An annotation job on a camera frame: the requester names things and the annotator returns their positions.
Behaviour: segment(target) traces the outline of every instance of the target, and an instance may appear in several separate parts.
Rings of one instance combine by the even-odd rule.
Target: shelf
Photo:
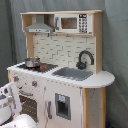
[[[92,34],[88,33],[65,33],[65,32],[53,32],[53,34],[65,34],[65,35],[83,35],[83,36],[93,36]]]
[[[98,13],[103,12],[102,10],[89,10],[89,11],[56,11],[56,12],[26,12],[20,14],[83,14],[83,13]]]

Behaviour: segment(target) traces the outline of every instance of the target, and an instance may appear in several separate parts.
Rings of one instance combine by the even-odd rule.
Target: wooden trim
[[[95,36],[95,74],[102,70],[102,13],[94,14],[93,36]]]
[[[32,25],[32,15],[21,15],[21,19],[22,19],[22,31],[25,32],[25,28]]]
[[[34,57],[33,33],[26,32],[27,57]]]
[[[64,33],[64,32],[53,32],[53,34],[65,34],[65,35],[83,35],[83,36],[92,36],[92,34],[88,33]]]
[[[101,88],[101,128],[106,128],[106,87]]]
[[[82,13],[98,13],[102,10],[89,10],[89,11],[56,11],[56,12],[26,12],[20,14],[82,14]]]
[[[89,89],[82,89],[83,92],[83,128],[89,128]]]
[[[11,82],[11,78],[10,78],[10,70],[8,70],[8,81],[9,81],[9,83]]]

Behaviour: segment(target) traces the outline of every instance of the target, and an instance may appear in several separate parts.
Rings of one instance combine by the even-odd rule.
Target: toy stove
[[[28,114],[37,123],[39,128],[43,125],[43,95],[44,79],[35,75],[34,72],[45,73],[54,69],[57,65],[41,63],[39,67],[29,68],[25,64],[17,66],[17,69],[24,69],[27,72],[10,71],[11,82],[16,82],[19,89],[20,101],[22,103],[21,114]]]
[[[57,65],[41,63],[39,67],[34,67],[34,68],[27,67],[25,64],[22,64],[22,65],[17,66],[17,67],[22,68],[22,69],[26,69],[26,70],[32,70],[32,71],[44,73],[46,71],[49,71],[49,70],[57,67]]]

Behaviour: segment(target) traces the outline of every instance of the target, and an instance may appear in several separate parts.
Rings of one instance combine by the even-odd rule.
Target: white tile backsplash
[[[41,58],[41,62],[63,66],[76,67],[79,53],[88,50],[94,56],[95,37],[68,35],[33,35],[34,55]],[[82,62],[87,61],[87,69],[94,70],[90,65],[88,55],[82,56]]]

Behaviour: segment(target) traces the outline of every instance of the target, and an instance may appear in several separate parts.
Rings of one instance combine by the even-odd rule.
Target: faucet
[[[86,51],[86,50],[81,51],[80,54],[79,54],[79,62],[76,64],[76,67],[78,67],[78,69],[80,69],[80,70],[85,69],[86,66],[87,66],[86,65],[87,62],[85,62],[85,64],[81,62],[81,57],[82,57],[83,54],[88,54],[90,59],[91,59],[91,65],[94,65],[94,58],[93,58],[92,54],[89,51]]]

